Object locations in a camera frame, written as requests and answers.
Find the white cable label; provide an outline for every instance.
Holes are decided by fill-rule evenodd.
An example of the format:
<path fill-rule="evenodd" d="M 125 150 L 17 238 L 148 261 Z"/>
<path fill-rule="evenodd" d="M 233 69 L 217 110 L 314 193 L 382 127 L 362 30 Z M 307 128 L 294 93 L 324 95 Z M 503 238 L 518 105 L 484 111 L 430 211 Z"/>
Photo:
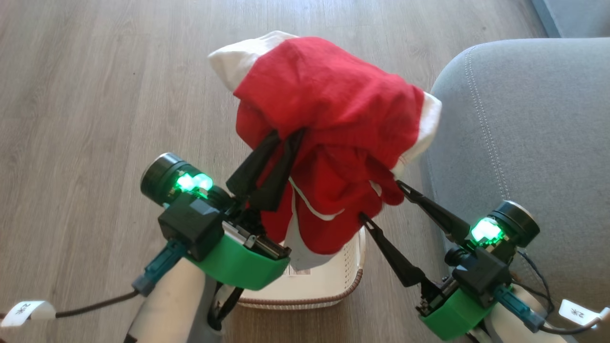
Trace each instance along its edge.
<path fill-rule="evenodd" d="M 566 299 L 563 299 L 561 302 L 559 315 L 577 323 L 578 325 L 585 325 L 591 320 L 594 320 L 596 317 L 600 316 L 599 313 L 593 312 Z"/>
<path fill-rule="evenodd" d="M 55 319 L 55 308 L 43 300 L 22 301 L 10 309 L 0 327 L 20 327 L 29 316 L 32 319 Z"/>

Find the green plastic part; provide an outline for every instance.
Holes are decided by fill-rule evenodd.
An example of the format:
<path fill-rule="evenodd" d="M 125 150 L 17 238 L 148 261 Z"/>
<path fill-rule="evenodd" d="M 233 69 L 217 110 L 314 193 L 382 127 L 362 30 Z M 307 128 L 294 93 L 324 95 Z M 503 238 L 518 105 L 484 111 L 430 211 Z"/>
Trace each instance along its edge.
<path fill-rule="evenodd" d="M 443 341 L 449 341 L 472 330 L 493 309 L 492 305 L 483 308 L 461 289 L 458 289 L 439 309 L 428 317 L 420 316 L 420 320 L 436 336 Z"/>
<path fill-rule="evenodd" d="M 290 258 L 272 260 L 224 235 L 201 262 L 188 259 L 204 273 L 230 286 L 258 291 L 279 278 Z"/>

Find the green light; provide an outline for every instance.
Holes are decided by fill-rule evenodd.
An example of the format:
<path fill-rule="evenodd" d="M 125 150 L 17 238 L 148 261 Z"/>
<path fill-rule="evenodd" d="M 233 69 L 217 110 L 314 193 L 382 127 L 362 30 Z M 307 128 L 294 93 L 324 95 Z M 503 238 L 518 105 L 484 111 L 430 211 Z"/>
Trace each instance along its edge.
<path fill-rule="evenodd" d="M 189 174 L 184 174 L 176 180 L 176 186 L 180 188 L 182 191 L 191 191 L 195 188 L 210 190 L 212 188 L 214 182 L 212 182 L 212 178 L 205 174 L 197 174 L 195 176 L 190 176 Z"/>
<path fill-rule="evenodd" d="M 480 242 L 483 238 L 494 240 L 502 237 L 502 229 L 500 229 L 498 223 L 491 218 L 481 219 L 472 229 L 471 233 L 476 242 Z"/>

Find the red and white garment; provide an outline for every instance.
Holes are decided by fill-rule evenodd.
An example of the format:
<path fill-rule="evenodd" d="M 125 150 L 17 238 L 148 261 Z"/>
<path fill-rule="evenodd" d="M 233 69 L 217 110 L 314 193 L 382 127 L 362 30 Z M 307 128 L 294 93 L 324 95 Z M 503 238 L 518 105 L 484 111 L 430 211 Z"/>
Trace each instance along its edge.
<path fill-rule="evenodd" d="M 292 186 L 277 212 L 262 213 L 294 268 L 328 262 L 358 232 L 360 212 L 402 202 L 395 179 L 434 138 L 438 99 L 318 37 L 274 31 L 209 60 L 241 100 L 237 134 L 251 148 L 273 129 L 283 140 L 306 128 Z"/>

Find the wooden floor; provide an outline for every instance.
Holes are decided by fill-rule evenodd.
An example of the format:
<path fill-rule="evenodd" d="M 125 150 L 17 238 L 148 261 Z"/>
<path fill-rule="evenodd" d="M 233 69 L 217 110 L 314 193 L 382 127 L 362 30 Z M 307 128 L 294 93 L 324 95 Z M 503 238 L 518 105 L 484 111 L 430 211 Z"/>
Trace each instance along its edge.
<path fill-rule="evenodd" d="M 0 0 L 0 311 L 130 291 L 163 244 L 142 171 L 173 151 L 224 184 L 249 149 L 234 133 L 237 101 L 206 56 L 272 30 L 327 38 L 425 90 L 471 45 L 545 35 L 529 0 Z M 417 164 L 403 179 L 425 186 Z M 379 223 L 441 276 L 440 235 L 416 207 L 387 209 Z M 369 245 L 362 283 L 341 304 L 240 308 L 226 342 L 437 342 L 417 302 Z M 0 337 L 122 342 L 139 304 Z"/>

